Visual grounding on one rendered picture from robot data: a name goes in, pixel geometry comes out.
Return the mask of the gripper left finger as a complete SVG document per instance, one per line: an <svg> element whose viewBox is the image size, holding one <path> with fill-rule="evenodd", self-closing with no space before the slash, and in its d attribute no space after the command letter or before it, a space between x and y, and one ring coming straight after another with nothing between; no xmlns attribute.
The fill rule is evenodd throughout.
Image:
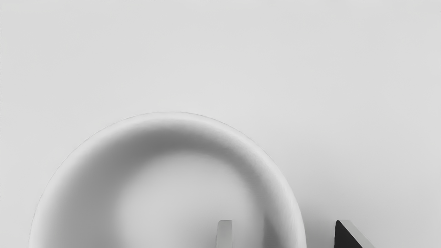
<svg viewBox="0 0 441 248"><path fill-rule="evenodd" d="M233 248L233 222L220 220L217 224L216 248Z"/></svg>

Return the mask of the white round bowl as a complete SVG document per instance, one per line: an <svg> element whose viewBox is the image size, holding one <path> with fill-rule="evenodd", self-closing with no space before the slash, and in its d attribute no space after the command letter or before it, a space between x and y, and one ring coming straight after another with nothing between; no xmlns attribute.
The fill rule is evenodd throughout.
<svg viewBox="0 0 441 248"><path fill-rule="evenodd" d="M233 127L201 115L134 116L94 134L57 169L29 248L307 248L293 191L273 160Z"/></svg>

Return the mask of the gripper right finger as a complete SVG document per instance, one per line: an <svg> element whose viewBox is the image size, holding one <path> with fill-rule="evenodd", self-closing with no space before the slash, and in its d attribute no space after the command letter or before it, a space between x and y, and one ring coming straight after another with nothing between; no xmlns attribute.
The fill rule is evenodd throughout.
<svg viewBox="0 0 441 248"><path fill-rule="evenodd" d="M337 220L334 248L376 248L374 244L349 220Z"/></svg>

